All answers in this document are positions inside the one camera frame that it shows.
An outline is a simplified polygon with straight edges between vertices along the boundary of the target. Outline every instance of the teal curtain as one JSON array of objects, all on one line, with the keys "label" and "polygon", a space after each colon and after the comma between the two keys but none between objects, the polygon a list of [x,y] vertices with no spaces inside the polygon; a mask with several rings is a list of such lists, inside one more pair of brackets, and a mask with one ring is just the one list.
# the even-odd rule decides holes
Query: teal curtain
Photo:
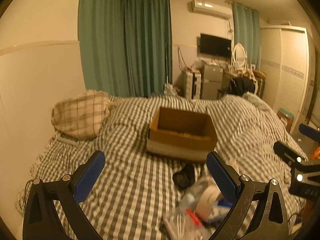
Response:
[{"label": "teal curtain", "polygon": [[78,39],[87,89],[131,95],[125,62],[122,0],[79,0]]},{"label": "teal curtain", "polygon": [[259,69],[261,30],[259,13],[241,4],[232,4],[235,24],[235,44],[241,43],[248,54],[249,66],[251,63]]},{"label": "teal curtain", "polygon": [[166,63],[171,81],[169,0],[79,0],[78,39],[87,89],[150,96]]},{"label": "teal curtain", "polygon": [[169,0],[124,0],[124,43],[134,95],[162,92],[166,66],[172,81]]}]

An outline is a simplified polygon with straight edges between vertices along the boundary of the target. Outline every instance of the wardrobe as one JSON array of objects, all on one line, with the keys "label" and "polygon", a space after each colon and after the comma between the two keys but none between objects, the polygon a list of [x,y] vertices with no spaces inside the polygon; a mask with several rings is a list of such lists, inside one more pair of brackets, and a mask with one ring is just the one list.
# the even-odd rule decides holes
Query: wardrobe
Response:
[{"label": "wardrobe", "polygon": [[305,120],[315,75],[315,46],[307,30],[286,25],[261,28],[260,70],[267,75],[262,99],[276,113],[284,108],[294,115],[292,132]]}]

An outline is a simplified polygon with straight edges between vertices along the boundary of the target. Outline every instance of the wall-mounted tv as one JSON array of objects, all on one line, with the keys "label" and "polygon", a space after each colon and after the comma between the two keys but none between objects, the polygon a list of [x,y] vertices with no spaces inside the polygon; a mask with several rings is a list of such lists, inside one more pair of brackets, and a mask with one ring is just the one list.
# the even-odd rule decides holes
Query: wall-mounted tv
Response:
[{"label": "wall-mounted tv", "polygon": [[201,33],[200,53],[231,58],[231,40]]}]

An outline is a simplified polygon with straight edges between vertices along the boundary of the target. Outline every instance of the gray and white striped blanket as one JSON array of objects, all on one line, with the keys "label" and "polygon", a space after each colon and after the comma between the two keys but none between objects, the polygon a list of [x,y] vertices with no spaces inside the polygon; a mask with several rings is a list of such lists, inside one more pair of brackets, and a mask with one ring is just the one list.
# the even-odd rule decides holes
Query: gray and white striped blanket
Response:
[{"label": "gray and white striped blanket", "polygon": [[[111,109],[97,138],[76,140],[79,147],[75,147],[57,141],[54,136],[49,150],[38,158],[33,178],[41,178],[44,182],[59,180],[85,163],[94,150],[101,150],[106,155],[106,165],[87,200],[80,203],[94,228],[103,239],[166,239],[161,231],[161,218],[181,198],[172,175],[185,163],[148,154],[146,143],[148,126],[156,110],[159,106],[172,107],[208,113],[218,135],[215,150],[227,163],[236,160],[240,173],[249,175],[252,180],[277,179],[290,217],[301,210],[304,201],[289,194],[290,170],[274,154],[272,146],[281,140],[305,154],[271,108],[252,94],[245,97],[228,95],[217,101],[110,97],[112,101],[121,102]],[[195,167],[196,179],[208,174],[205,166],[195,164]],[[60,204],[55,204],[68,236],[75,239]],[[16,206],[23,214],[23,192]],[[253,204],[240,234],[249,225],[254,208]]]}]

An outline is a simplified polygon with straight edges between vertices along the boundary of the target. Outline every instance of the white sliding door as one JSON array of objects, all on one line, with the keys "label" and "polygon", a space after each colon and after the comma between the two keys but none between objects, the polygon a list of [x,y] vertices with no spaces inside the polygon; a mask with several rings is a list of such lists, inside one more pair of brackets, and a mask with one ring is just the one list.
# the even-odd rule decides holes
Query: white sliding door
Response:
[{"label": "white sliding door", "polygon": [[263,100],[277,113],[291,112],[294,129],[306,103],[309,76],[307,31],[292,26],[268,26],[261,29],[260,70],[266,75]]},{"label": "white sliding door", "polygon": [[263,100],[273,107],[280,80],[282,60],[281,30],[261,30],[260,70],[267,74]]},{"label": "white sliding door", "polygon": [[306,35],[300,31],[282,30],[282,45],[283,63],[273,109],[284,108],[297,117],[308,78]]}]

